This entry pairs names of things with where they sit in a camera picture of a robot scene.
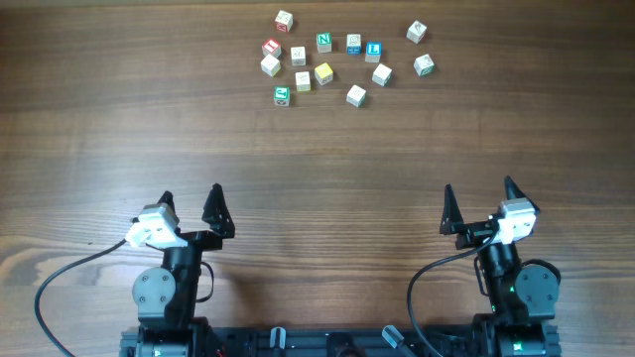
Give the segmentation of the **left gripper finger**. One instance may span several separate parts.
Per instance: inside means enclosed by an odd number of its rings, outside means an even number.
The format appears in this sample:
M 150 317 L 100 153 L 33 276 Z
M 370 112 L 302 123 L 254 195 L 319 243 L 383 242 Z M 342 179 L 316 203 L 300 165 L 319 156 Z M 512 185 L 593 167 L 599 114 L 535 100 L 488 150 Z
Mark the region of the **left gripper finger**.
M 226 205 L 222 186 L 219 183 L 212 186 L 207 196 L 201 220 L 221 238 L 235 237 L 235 225 Z
M 166 204 L 166 205 L 167 205 L 167 206 L 171 209 L 171 211 L 172 211 L 172 212 L 175 212 L 175 211 L 176 211 L 176 209 L 175 209 L 175 204 L 174 204 L 174 196 L 173 196 L 173 194 L 172 194 L 170 191 L 168 191 L 168 190 L 166 190 L 166 191 L 162 194 L 162 196 L 159 198 L 159 200 L 157 201 L 157 203 L 158 203 L 158 204 L 163 204 L 163 203 L 164 203 L 164 204 Z

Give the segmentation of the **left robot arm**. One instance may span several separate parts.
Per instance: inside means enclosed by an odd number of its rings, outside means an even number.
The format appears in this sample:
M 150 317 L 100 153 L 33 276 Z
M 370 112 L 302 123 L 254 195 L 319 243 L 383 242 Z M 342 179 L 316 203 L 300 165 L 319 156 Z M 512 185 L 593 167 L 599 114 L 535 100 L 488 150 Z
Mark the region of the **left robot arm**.
M 125 240 L 133 247 L 163 253 L 160 267 L 142 272 L 132 288 L 138 308 L 139 327 L 121 334 L 121 356 L 201 357 L 224 356 L 223 342 L 205 317 L 196 317 L 195 305 L 210 299 L 197 295 L 206 251 L 217 251 L 235 236 L 222 186 L 212 186 L 203 206 L 205 230 L 184 232 L 179 227 L 173 194 L 165 191 L 158 202 L 144 206 Z

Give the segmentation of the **W letter wooden block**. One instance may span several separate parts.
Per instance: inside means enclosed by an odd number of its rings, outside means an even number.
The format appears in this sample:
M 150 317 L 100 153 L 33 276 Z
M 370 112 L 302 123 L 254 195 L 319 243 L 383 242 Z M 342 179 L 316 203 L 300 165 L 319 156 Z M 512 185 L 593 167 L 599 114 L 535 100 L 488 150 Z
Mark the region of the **W letter wooden block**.
M 311 90 L 311 75 L 308 71 L 300 71 L 295 74 L 296 87 L 298 92 Z

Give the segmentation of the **plain S wooden block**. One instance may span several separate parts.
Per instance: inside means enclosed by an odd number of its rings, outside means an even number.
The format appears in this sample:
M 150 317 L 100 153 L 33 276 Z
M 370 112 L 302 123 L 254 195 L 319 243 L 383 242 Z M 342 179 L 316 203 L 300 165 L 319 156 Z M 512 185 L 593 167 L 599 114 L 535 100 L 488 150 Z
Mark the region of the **plain S wooden block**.
M 379 63 L 373 71 L 372 80 L 381 86 L 386 86 L 391 76 L 392 69 L 383 63 Z

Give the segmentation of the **yellow top wooden block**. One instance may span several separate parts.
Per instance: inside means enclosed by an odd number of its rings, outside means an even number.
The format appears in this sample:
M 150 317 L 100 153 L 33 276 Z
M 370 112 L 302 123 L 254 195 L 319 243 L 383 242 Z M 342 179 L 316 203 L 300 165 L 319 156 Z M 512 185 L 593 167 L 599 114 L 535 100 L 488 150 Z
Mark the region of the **yellow top wooden block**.
M 315 68 L 315 77 L 320 85 L 326 85 L 333 81 L 334 72 L 327 62 L 318 65 Z

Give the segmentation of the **O letter wooden block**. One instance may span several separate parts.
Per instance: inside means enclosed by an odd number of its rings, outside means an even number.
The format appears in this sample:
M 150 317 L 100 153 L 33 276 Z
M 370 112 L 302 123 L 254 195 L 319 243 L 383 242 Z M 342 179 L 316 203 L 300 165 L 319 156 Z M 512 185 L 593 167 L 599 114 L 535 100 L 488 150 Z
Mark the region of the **O letter wooden block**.
M 347 92 L 346 101 L 349 104 L 359 108 L 365 100 L 366 93 L 367 91 L 364 88 L 354 84 Z

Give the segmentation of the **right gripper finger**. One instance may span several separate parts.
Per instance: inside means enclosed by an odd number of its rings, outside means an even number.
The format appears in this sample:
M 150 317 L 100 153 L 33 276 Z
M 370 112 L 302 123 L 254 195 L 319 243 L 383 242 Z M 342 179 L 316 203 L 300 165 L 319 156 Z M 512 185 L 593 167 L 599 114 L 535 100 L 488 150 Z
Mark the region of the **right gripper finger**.
M 504 179 L 504 186 L 507 199 L 525 198 L 532 204 L 536 214 L 541 213 L 540 207 L 519 188 L 510 176 Z
M 452 186 L 448 183 L 444 187 L 444 210 L 441 219 L 440 233 L 442 235 L 459 234 L 463 230 L 464 221 Z

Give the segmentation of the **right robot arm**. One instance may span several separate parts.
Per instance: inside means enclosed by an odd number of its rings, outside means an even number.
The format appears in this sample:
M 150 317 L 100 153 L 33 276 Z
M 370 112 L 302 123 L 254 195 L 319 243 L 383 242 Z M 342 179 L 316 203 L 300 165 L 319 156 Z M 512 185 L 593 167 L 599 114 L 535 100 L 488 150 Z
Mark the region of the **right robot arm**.
M 458 250 L 477 250 L 473 261 L 480 292 L 492 311 L 477 314 L 461 332 L 464 346 L 456 356 L 560 356 L 555 318 L 562 275 L 540 259 L 523 261 L 516 243 L 531 236 L 540 214 L 536 205 L 509 177 L 506 199 L 484 221 L 463 220 L 452 187 L 444 188 L 440 233 L 454 235 Z

